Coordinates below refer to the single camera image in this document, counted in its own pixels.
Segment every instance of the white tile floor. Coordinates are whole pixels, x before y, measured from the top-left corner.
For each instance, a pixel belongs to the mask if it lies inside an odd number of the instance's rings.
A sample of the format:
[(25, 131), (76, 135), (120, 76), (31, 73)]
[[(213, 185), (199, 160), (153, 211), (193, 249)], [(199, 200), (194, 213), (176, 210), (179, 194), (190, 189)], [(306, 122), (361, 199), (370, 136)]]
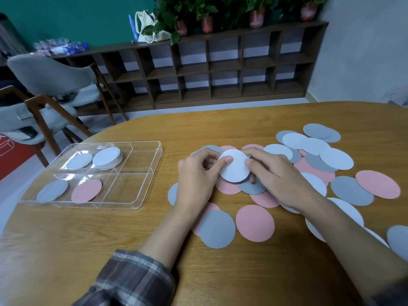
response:
[[(245, 103), (233, 103), (233, 104), (219, 104), (219, 105), (207, 105), (207, 106), (194, 106), (184, 108), (169, 108), (159, 110), (146, 110), (141, 112), (128, 113), (130, 119), (139, 117), (157, 115), (157, 114), (170, 114), (170, 113), (185, 113), (195, 111), (212, 111), (230, 108), (246, 108), (246, 107), (262, 107), (262, 106), (275, 106), (275, 105), (287, 105), (287, 104), (299, 104), (307, 103), (305, 98), (296, 99), (281, 99), (270, 101), (258, 101), (258, 102), (245, 102)], [(86, 116), (81, 117), (92, 133), (98, 133), (111, 126), (110, 120), (107, 115)], [(117, 123), (124, 122), (125, 119), (120, 114), (115, 114), (115, 120)], [(81, 138), (85, 139), (85, 136), (80, 133), (76, 128), (70, 126), (70, 128)], [(55, 140), (60, 146), (61, 150), (64, 150), (69, 142), (65, 138), (62, 132), (55, 135)], [(43, 148), (43, 153), (51, 162), (55, 159), (55, 155), (48, 145)], [(11, 216), (19, 198), (28, 188), (31, 182), (44, 170), (44, 167), (38, 160), (37, 156), (33, 156), (14, 170), (11, 174), (0, 181), (0, 236), (3, 233), (3, 229)]]

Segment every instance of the blue marker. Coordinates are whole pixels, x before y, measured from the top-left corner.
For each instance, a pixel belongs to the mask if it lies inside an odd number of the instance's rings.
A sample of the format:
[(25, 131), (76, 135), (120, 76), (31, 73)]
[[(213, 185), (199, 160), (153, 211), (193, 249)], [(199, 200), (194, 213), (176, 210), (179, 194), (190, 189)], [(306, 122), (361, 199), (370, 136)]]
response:
[(139, 39), (139, 35), (136, 32), (135, 22), (133, 21), (130, 15), (129, 15), (129, 22), (130, 22), (130, 27), (132, 28), (132, 31), (133, 31), (133, 36), (135, 37), (135, 40), (137, 41)]

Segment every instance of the canvas bag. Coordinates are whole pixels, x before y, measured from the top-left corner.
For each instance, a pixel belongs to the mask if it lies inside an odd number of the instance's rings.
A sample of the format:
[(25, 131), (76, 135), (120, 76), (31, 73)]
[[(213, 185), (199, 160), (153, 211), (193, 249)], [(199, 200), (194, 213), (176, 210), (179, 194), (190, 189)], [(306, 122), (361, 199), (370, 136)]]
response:
[[(139, 25), (137, 23), (137, 19), (139, 18), (141, 22), (141, 28), (139, 30)], [(148, 14), (145, 10), (143, 12), (136, 12), (135, 15), (135, 26), (136, 26), (136, 32), (139, 34), (139, 39), (137, 40), (140, 43), (153, 43), (153, 42), (159, 42), (159, 41), (165, 41), (170, 39), (171, 33), (167, 31), (160, 31), (159, 33), (154, 33), (153, 35), (143, 35), (142, 30), (148, 26), (148, 25), (155, 25), (157, 22), (156, 16), (151, 13)]]

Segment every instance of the chair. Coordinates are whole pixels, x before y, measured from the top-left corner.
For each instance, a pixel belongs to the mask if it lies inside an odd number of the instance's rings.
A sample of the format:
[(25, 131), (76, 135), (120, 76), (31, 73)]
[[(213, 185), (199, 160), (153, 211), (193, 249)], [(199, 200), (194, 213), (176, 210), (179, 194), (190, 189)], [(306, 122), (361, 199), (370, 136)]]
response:
[(102, 91), (102, 87), (104, 87), (123, 117), (129, 120), (95, 63), (84, 68), (74, 68), (49, 57), (19, 55), (9, 58), (7, 65), (33, 95), (46, 94), (57, 97), (77, 92), (72, 100), (64, 103), (64, 105), (71, 107), (79, 107), (102, 100), (110, 121), (115, 125), (115, 119)]
[[(59, 105), (47, 95), (39, 95), (28, 99), (24, 93), (14, 86), (0, 89), (0, 96), (8, 94), (14, 94), (25, 100), (25, 102), (0, 107), (0, 133), (15, 142), (33, 146), (38, 159), (45, 167), (48, 166), (48, 161), (41, 152), (45, 141), (49, 143), (56, 156), (61, 153), (61, 149), (54, 139), (55, 133), (62, 130), (70, 143), (74, 142), (73, 139), (79, 143), (82, 142), (81, 138), (66, 127), (70, 123), (87, 137), (92, 136), (92, 133), (75, 119), (77, 116), (75, 108)], [(34, 137), (24, 138), (18, 131), (24, 127), (32, 127), (37, 133)]]

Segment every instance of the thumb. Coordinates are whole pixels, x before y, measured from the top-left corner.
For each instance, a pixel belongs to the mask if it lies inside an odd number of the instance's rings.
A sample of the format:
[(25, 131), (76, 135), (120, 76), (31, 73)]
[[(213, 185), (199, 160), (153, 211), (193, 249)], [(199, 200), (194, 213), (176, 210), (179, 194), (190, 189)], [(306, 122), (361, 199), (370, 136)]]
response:
[(207, 174), (211, 176), (211, 178), (218, 178), (218, 175), (220, 174), (221, 170), (227, 166), (227, 164), (231, 163), (233, 158), (231, 156), (223, 157), (220, 160), (217, 161), (216, 164), (212, 166), (211, 169), (207, 171)]
[(261, 180), (263, 185), (268, 185), (276, 177), (269, 172), (262, 164), (253, 159), (246, 159), (245, 166)]

